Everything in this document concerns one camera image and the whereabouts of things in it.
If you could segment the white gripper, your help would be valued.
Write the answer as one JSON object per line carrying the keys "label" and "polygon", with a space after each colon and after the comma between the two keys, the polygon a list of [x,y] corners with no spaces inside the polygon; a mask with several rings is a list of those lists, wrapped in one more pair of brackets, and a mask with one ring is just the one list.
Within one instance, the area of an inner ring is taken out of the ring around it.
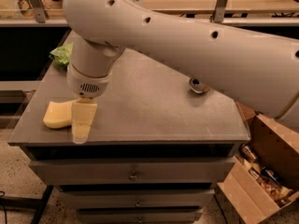
{"label": "white gripper", "polygon": [[67,85],[79,97],[83,97],[72,104],[72,136],[75,144],[87,142],[93,124],[97,103],[94,99],[101,96],[110,80],[105,77],[88,77],[81,74],[72,64],[67,67]]}

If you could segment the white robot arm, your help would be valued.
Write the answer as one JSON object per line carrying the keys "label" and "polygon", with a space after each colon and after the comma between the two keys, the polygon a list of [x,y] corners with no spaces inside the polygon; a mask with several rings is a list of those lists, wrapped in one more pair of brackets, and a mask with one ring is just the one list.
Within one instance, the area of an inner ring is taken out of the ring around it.
{"label": "white robot arm", "polygon": [[69,87],[102,95],[114,62],[133,49],[247,105],[278,123],[299,127],[299,43],[214,22],[157,13],[138,0],[64,0],[76,33]]}

